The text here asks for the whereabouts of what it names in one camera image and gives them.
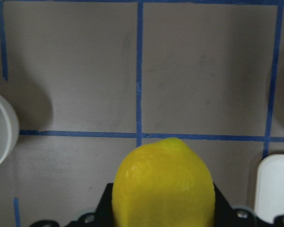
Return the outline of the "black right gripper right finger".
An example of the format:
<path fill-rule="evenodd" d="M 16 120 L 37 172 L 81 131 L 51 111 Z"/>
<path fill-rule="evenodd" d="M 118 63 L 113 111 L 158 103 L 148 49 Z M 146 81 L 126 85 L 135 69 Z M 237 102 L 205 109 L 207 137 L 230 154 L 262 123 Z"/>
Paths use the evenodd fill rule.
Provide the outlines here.
<path fill-rule="evenodd" d="M 228 203 L 216 184 L 214 185 L 215 191 L 215 215 L 214 226 L 215 227 L 234 227 L 235 213 L 234 209 Z"/>

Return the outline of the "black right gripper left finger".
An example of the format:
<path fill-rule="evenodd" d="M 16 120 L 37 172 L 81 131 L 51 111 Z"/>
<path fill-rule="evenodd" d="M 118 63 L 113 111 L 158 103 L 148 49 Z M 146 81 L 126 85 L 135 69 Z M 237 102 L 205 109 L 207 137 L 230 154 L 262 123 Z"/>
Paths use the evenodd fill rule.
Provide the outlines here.
<path fill-rule="evenodd" d="M 112 189 L 113 183 L 108 183 L 96 210 L 87 212 L 81 215 L 76 221 L 72 221 L 71 227 L 114 227 Z"/>

